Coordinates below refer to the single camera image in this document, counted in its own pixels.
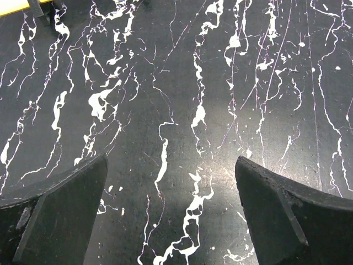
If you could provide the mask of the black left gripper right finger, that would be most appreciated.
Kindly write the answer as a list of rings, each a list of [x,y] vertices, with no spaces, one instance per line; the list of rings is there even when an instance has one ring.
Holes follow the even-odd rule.
[[[352,264],[352,200],[240,156],[240,202],[259,264]]]

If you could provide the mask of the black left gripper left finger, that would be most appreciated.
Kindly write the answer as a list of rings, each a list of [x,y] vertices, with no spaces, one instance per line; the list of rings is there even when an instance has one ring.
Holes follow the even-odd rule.
[[[1,264],[83,264],[107,175],[99,155],[1,195]]]

